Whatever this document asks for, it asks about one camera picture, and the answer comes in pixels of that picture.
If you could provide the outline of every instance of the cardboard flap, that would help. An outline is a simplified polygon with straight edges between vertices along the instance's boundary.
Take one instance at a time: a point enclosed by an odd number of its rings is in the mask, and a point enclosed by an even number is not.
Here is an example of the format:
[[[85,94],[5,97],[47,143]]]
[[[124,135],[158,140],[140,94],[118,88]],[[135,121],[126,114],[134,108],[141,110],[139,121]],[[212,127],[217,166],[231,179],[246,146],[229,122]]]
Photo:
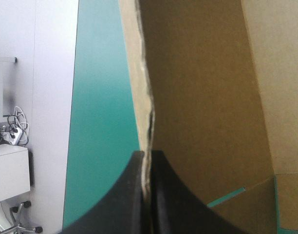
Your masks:
[[[140,1],[153,149],[203,202],[273,176],[240,0]]]

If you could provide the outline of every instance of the electrical cord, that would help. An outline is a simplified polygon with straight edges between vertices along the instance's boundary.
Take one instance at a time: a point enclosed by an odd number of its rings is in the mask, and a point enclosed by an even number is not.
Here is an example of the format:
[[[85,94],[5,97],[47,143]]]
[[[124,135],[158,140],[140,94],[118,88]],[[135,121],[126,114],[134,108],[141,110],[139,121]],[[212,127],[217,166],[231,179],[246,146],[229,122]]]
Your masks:
[[[7,123],[8,126],[4,126],[3,130],[0,130],[0,133],[9,132],[11,138],[15,138],[14,133],[17,133],[17,128],[20,128],[22,130],[22,135],[19,139],[20,144],[17,145],[26,146],[29,143],[28,134],[30,131],[30,124],[27,122],[26,115],[19,106],[15,106],[14,113],[12,115],[7,116]]]

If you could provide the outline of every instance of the white shelf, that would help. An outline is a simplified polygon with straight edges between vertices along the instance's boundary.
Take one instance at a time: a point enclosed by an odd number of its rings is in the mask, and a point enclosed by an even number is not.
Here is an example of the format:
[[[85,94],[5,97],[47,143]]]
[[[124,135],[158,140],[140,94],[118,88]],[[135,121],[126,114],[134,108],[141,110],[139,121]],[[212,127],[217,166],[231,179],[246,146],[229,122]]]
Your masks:
[[[0,62],[17,62],[16,57],[1,57],[0,56]]]

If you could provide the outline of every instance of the white wall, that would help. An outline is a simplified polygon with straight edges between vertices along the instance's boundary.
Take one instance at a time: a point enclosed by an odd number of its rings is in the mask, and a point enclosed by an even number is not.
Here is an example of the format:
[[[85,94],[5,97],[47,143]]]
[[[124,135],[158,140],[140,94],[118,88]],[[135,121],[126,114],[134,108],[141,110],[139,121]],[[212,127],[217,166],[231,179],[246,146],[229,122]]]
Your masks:
[[[0,0],[0,56],[18,57],[1,70],[5,113],[26,113],[35,171],[31,192],[3,205],[30,198],[28,220],[44,234],[62,228],[77,8],[78,0]]]
[[[32,119],[35,5],[35,0],[0,0],[0,56],[18,58],[17,63],[0,65],[4,113],[12,113],[18,105],[28,121]]]
[[[35,187],[30,220],[62,228],[78,0],[37,0],[32,138]]]

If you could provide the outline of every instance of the torn cardboard edge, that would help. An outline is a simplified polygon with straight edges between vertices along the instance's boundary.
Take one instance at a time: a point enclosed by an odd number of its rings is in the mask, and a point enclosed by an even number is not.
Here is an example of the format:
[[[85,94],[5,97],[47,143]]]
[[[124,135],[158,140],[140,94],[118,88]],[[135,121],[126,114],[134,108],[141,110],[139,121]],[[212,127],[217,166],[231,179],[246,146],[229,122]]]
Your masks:
[[[145,152],[141,182],[144,202],[149,209],[151,203],[150,169],[155,111],[146,63],[141,11],[139,0],[120,0],[119,5],[125,34],[140,150]]]

